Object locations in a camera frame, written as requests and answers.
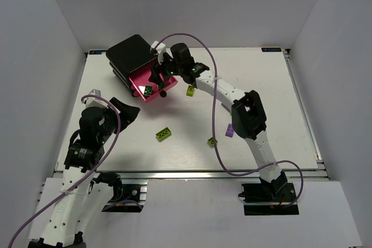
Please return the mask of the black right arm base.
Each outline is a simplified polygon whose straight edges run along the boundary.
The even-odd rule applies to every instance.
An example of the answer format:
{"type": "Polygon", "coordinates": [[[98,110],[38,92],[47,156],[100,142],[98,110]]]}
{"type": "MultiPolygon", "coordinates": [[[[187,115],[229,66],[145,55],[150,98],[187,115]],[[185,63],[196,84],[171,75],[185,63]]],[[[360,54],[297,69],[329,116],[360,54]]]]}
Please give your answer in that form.
{"type": "Polygon", "coordinates": [[[294,183],[287,182],[277,193],[262,183],[242,184],[238,198],[245,216],[299,215],[298,200],[303,193],[303,181],[296,193],[294,183]]]}

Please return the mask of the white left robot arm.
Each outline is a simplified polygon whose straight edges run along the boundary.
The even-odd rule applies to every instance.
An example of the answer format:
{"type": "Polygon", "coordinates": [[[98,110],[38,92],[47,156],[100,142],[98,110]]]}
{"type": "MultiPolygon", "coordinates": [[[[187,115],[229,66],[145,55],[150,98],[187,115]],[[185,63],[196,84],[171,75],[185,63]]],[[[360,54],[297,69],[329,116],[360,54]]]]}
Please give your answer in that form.
{"type": "Polygon", "coordinates": [[[30,241],[29,247],[85,247],[90,222],[122,188],[117,174],[97,175],[96,170],[113,150],[105,150],[105,143],[110,137],[117,140],[140,109],[94,94],[83,96],[81,101],[85,108],[79,128],[70,138],[60,197],[51,205],[52,214],[41,236],[30,241]]]}

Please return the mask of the pink top drawer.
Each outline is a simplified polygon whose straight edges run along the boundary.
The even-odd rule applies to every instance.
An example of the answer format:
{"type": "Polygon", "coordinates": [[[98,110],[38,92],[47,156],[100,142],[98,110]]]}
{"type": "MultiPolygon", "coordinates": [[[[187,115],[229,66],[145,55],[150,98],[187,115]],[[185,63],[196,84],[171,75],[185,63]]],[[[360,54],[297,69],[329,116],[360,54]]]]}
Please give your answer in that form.
{"type": "Polygon", "coordinates": [[[168,81],[164,82],[164,86],[159,86],[154,82],[150,82],[151,67],[149,65],[136,70],[130,74],[128,80],[133,97],[141,97],[145,103],[148,103],[158,97],[165,97],[168,90],[173,88],[177,83],[177,79],[173,76],[168,81]]]}

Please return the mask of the purple curved lego brick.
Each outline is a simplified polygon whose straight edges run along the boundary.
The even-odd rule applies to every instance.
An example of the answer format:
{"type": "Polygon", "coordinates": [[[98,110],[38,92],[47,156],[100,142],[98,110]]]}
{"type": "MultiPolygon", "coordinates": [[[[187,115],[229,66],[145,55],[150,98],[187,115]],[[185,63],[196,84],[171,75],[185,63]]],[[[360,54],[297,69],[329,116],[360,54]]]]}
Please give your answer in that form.
{"type": "Polygon", "coordinates": [[[232,138],[234,136],[234,129],[232,124],[228,124],[225,136],[232,138]]]}

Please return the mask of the dark green long lego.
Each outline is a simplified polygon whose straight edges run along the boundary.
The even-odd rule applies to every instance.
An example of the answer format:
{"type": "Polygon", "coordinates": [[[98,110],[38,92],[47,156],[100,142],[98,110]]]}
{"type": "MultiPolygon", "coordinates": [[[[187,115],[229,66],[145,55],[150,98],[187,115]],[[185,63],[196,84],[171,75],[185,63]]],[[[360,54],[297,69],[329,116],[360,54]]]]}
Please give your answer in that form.
{"type": "Polygon", "coordinates": [[[149,97],[152,95],[153,88],[150,85],[146,85],[144,89],[144,96],[149,97]]]}

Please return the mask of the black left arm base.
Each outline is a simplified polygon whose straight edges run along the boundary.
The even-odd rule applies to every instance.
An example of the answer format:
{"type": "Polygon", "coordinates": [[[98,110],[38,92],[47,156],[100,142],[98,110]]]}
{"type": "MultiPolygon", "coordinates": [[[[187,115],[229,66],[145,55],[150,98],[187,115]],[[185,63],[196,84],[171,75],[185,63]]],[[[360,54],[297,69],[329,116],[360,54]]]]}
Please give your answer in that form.
{"type": "Polygon", "coordinates": [[[142,190],[143,185],[123,183],[121,176],[114,172],[102,172],[96,178],[93,178],[88,188],[88,197],[93,191],[98,191],[98,186],[109,187],[109,193],[112,194],[110,200],[104,205],[104,213],[140,213],[145,198],[141,197],[145,192],[142,190]]]}

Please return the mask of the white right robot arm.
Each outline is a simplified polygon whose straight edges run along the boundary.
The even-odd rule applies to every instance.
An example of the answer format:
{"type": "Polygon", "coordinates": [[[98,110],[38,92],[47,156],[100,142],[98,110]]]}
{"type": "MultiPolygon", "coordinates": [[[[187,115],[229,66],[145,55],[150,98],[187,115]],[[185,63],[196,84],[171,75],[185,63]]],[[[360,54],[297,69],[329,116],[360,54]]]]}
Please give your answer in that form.
{"type": "Polygon", "coordinates": [[[259,94],[256,91],[244,92],[223,81],[215,70],[197,63],[184,43],[175,44],[170,50],[167,53],[165,44],[157,41],[151,45],[150,52],[157,56],[158,62],[152,67],[149,80],[160,85],[171,76],[180,76],[188,85],[229,107],[232,128],[248,144],[263,190],[276,197],[288,180],[270,147],[267,117],[259,94]]]}

